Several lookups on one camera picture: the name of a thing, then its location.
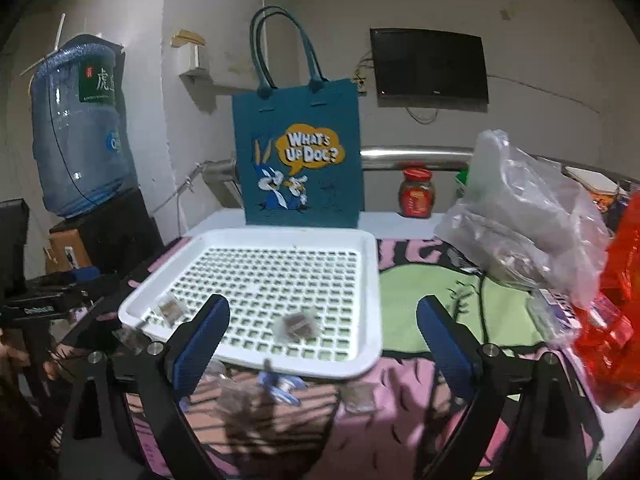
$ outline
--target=green label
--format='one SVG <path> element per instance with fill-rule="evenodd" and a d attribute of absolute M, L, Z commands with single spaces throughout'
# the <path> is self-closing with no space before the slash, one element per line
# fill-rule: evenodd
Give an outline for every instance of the green label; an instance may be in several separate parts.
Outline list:
<path fill-rule="evenodd" d="M 100 57 L 81 61 L 78 73 L 78 95 L 81 103 L 115 105 L 113 67 Z"/>

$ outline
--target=cartoon rabbit print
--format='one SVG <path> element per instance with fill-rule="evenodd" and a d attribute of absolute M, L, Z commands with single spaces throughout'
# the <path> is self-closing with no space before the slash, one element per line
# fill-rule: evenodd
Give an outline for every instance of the cartoon rabbit print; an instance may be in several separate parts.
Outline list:
<path fill-rule="evenodd" d="M 300 178 L 293 176 L 289 177 L 289 180 L 284 182 L 283 186 L 287 186 L 291 193 L 291 197 L 287 202 L 289 209 L 306 209 L 306 175 Z"/>
<path fill-rule="evenodd" d="M 271 140 L 267 144 L 266 150 L 260 154 L 260 144 L 256 139 L 254 141 L 254 169 L 258 176 L 258 188 L 267 191 L 268 195 L 264 202 L 260 205 L 263 209 L 288 209 L 287 201 L 278 191 L 280 184 L 284 179 L 281 171 L 274 170 L 267 164 L 271 157 Z"/>

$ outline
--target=blue padded clamp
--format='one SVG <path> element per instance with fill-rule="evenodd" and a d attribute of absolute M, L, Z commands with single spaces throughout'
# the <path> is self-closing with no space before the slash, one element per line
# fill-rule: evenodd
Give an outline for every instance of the blue padded clamp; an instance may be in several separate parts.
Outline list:
<path fill-rule="evenodd" d="M 482 363 L 476 351 L 480 343 L 466 326 L 455 323 L 435 296 L 425 296 L 418 302 L 416 319 L 452 393 L 470 402 L 481 375 Z"/>
<path fill-rule="evenodd" d="M 227 300 L 214 294 L 190 322 L 180 325 L 169 338 L 165 369 L 176 399 L 189 396 L 196 389 L 226 332 L 229 316 Z"/>

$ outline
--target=teal tote bag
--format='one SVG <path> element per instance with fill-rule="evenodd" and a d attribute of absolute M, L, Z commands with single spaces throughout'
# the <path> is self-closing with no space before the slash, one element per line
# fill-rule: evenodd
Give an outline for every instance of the teal tote bag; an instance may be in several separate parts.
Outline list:
<path fill-rule="evenodd" d="M 304 86 L 277 88 L 264 61 L 262 30 L 276 14 L 302 37 L 309 68 Z M 322 76 L 308 36 L 281 7 L 256 12 L 250 42 L 260 85 L 233 97 L 247 224 L 356 227 L 363 205 L 356 85 Z"/>

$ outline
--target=electrical outlet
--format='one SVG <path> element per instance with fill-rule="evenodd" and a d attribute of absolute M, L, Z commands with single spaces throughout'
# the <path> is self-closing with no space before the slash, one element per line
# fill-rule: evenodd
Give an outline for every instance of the electrical outlet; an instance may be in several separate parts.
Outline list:
<path fill-rule="evenodd" d="M 365 78 L 365 77 L 360 77 L 360 78 L 352 77 L 351 81 L 356 84 L 356 88 L 358 89 L 358 95 L 367 95 L 367 88 L 365 86 L 367 78 Z"/>

